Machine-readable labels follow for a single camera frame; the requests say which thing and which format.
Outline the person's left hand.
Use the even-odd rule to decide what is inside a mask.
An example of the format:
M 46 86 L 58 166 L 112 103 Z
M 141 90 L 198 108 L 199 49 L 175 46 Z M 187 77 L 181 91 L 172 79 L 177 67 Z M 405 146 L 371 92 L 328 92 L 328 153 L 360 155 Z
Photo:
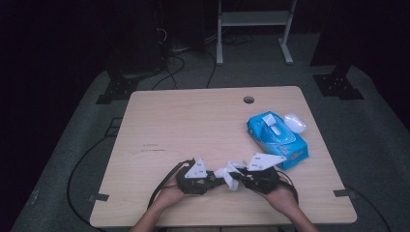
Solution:
M 190 194 L 183 193 L 176 184 L 171 184 L 161 189 L 152 207 L 154 209 L 165 210 L 187 197 L 190 197 Z

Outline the white wet wipe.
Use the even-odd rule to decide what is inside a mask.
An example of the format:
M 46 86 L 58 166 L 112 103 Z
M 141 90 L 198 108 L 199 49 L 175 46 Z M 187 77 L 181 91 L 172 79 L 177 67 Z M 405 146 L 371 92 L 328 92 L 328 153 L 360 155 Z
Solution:
M 230 172 L 242 173 L 240 169 L 245 168 L 246 166 L 247 164 L 245 162 L 228 161 L 224 167 L 216 170 L 214 174 L 219 178 L 223 178 L 226 184 L 228 185 L 228 188 L 230 190 L 235 191 L 238 189 L 238 186 L 239 186 L 238 179 L 240 178 L 232 178 L 229 175 L 229 173 Z

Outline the blue wet wipes pack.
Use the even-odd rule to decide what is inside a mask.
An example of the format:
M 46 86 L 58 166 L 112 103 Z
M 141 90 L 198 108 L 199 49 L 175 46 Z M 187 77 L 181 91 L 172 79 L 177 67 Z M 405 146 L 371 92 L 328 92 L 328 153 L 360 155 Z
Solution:
M 278 167 L 287 170 L 309 157 L 308 145 L 301 137 L 306 123 L 296 114 L 288 113 L 281 118 L 268 111 L 250 117 L 248 133 L 265 154 L 285 157 Z

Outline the black stand base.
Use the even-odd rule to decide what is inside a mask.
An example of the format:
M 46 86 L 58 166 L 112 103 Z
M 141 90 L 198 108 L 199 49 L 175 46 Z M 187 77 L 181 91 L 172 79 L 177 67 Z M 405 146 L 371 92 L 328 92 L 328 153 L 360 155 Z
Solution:
M 99 95 L 96 104 L 109 104 L 112 101 L 125 101 L 137 89 L 139 79 L 124 77 L 118 73 L 108 75 L 109 82 L 103 94 Z
M 348 80 L 350 64 L 338 64 L 331 73 L 315 74 L 313 79 L 324 97 L 339 97 L 343 101 L 362 100 L 364 97 Z

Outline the dark equipment cabinet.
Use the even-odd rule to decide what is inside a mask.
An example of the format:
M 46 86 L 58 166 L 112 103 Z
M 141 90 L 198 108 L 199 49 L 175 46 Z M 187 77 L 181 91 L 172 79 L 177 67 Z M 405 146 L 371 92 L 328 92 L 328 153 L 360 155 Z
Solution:
M 164 67 L 157 32 L 155 0 L 114 0 L 116 53 L 126 66 L 139 72 Z

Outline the white metal stand frame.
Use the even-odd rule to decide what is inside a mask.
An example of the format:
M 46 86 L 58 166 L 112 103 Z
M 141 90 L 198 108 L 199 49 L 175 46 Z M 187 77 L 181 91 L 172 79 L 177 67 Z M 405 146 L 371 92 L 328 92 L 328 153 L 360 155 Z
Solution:
M 218 32 L 216 63 L 223 64 L 222 29 L 224 27 L 248 27 L 248 26 L 283 26 L 284 31 L 278 44 L 284 61 L 287 65 L 294 63 L 287 46 L 288 36 L 291 29 L 296 5 L 298 0 L 291 0 L 288 10 L 285 11 L 262 11 L 262 12 L 224 12 L 219 0 Z

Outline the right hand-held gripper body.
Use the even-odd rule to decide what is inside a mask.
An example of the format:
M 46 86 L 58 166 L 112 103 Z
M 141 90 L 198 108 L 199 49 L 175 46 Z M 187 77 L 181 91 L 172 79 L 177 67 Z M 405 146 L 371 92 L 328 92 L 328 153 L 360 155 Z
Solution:
M 268 194 L 277 188 L 281 179 L 275 166 L 286 161 L 286 157 L 255 153 L 247 167 L 242 171 L 247 175 L 249 183 L 245 187 L 264 194 Z

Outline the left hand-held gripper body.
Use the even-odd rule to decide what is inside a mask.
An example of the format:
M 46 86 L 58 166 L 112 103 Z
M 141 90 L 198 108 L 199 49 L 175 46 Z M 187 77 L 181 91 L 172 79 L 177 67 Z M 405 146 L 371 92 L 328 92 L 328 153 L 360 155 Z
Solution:
M 176 174 L 177 186 L 185 194 L 202 195 L 207 192 L 205 185 L 210 183 L 208 173 L 211 172 L 206 170 L 203 159 L 192 160 Z

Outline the person's right hand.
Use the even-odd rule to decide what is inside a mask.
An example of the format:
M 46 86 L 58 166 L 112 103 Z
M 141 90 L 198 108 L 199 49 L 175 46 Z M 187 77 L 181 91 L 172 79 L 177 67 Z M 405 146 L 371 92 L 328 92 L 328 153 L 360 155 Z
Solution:
M 299 210 L 299 205 L 293 191 L 283 185 L 278 185 L 276 189 L 268 194 L 259 193 L 259 195 L 275 210 L 284 215 L 292 215 Z

